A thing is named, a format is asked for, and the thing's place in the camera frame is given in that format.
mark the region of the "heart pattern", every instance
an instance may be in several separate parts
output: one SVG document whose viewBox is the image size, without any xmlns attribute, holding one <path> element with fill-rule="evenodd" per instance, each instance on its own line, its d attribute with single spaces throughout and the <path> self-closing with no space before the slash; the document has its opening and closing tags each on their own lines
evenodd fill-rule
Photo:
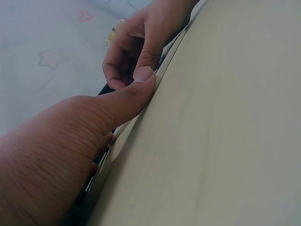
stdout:
<svg viewBox="0 0 301 226">
<path fill-rule="evenodd" d="M 94 16 L 88 12 L 80 11 L 79 13 L 80 13 L 79 21 L 81 22 L 88 22 L 94 18 Z"/>
</svg>

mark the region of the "finger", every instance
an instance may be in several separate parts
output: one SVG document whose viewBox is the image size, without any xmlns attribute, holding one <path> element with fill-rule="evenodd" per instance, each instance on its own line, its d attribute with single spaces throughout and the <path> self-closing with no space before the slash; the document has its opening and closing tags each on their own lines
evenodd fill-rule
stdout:
<svg viewBox="0 0 301 226">
<path fill-rule="evenodd" d="M 157 31 L 154 31 L 153 29 L 147 30 L 147 28 L 145 28 L 144 45 L 138 58 L 136 68 L 149 66 L 153 70 L 156 69 L 166 42 L 166 40 L 162 40 L 156 36 Z"/>
<path fill-rule="evenodd" d="M 97 169 L 98 169 L 98 165 L 93 162 L 87 179 L 91 179 L 91 177 L 94 176 L 94 174 L 96 173 Z"/>
<path fill-rule="evenodd" d="M 113 133 L 110 132 L 101 139 L 101 145 L 100 148 L 97 150 L 95 158 L 98 157 L 99 155 L 102 155 L 108 150 L 108 143 L 112 140 L 112 138 L 113 138 Z"/>
<path fill-rule="evenodd" d="M 119 66 L 122 64 L 124 51 L 117 44 L 112 44 L 103 61 L 103 73 L 112 89 L 121 89 L 126 86 L 121 79 Z"/>
<path fill-rule="evenodd" d="M 100 140 L 99 148 L 106 147 L 107 144 L 111 141 L 112 137 L 113 137 L 112 132 L 109 132 L 108 134 L 104 135 Z"/>
<path fill-rule="evenodd" d="M 129 28 L 125 22 L 117 31 L 115 39 L 108 50 L 103 61 L 103 73 L 108 85 L 113 89 L 121 89 L 128 84 L 123 80 L 120 74 L 120 67 L 127 58 L 127 53 L 139 43 L 135 41 L 129 33 Z"/>
<path fill-rule="evenodd" d="M 139 68 L 134 73 L 134 82 L 112 93 L 93 98 L 90 111 L 95 112 L 91 127 L 102 136 L 112 129 L 134 118 L 148 103 L 156 83 L 156 76 L 150 67 Z"/>
</svg>

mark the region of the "gold ring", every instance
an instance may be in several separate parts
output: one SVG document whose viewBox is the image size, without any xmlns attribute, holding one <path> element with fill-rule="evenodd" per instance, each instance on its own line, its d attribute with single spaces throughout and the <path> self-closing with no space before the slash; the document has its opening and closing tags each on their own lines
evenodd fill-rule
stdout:
<svg viewBox="0 0 301 226">
<path fill-rule="evenodd" d="M 113 27 L 113 29 L 110 31 L 108 38 L 105 40 L 105 45 L 106 47 L 110 47 L 109 43 L 114 39 L 115 36 L 115 32 L 117 31 L 117 28 L 124 22 L 125 20 L 120 19 L 119 21 L 117 21 L 117 24 L 115 25 L 115 27 Z"/>
</svg>

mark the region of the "skin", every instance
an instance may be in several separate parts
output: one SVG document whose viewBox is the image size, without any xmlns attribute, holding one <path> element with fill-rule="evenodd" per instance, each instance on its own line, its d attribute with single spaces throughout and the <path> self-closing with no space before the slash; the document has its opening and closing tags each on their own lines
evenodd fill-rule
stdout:
<svg viewBox="0 0 301 226">
<path fill-rule="evenodd" d="M 156 76 L 97 96 L 66 99 L 0 138 L 0 225 L 57 225 L 83 187 L 113 128 L 147 104 Z"/>
<path fill-rule="evenodd" d="M 117 31 L 103 63 L 117 91 L 68 98 L 0 138 L 0 225 L 58 225 L 106 150 L 112 129 L 148 103 L 165 44 L 197 0 L 154 0 Z"/>
<path fill-rule="evenodd" d="M 142 66 L 155 70 L 163 47 L 189 22 L 198 0 L 154 0 L 117 30 L 103 62 L 108 85 L 121 89 Z"/>
</svg>

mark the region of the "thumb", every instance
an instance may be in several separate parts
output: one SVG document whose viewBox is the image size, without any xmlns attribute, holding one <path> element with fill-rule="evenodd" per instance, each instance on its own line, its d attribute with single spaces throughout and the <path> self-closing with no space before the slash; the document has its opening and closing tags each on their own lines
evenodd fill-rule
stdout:
<svg viewBox="0 0 301 226">
<path fill-rule="evenodd" d="M 150 67 L 138 68 L 134 82 L 112 93 L 95 97 L 101 107 L 98 128 L 102 135 L 137 116 L 148 103 L 156 85 L 156 75 Z"/>
<path fill-rule="evenodd" d="M 144 45 L 137 61 L 136 69 L 139 67 L 149 66 L 153 70 L 160 60 L 163 47 L 166 40 L 161 40 L 159 37 L 154 37 L 157 32 L 147 31 L 145 34 Z"/>
</svg>

